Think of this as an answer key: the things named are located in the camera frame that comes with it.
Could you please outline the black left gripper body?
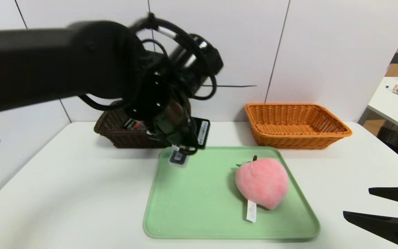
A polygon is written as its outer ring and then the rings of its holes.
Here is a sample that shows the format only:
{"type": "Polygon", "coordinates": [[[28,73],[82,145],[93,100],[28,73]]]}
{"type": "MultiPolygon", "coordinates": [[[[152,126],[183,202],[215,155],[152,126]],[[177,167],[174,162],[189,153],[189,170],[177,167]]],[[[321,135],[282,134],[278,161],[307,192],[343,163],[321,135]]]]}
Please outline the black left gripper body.
{"type": "Polygon", "coordinates": [[[195,117],[191,117],[189,121],[189,150],[204,150],[211,126],[210,121],[195,117]]]}

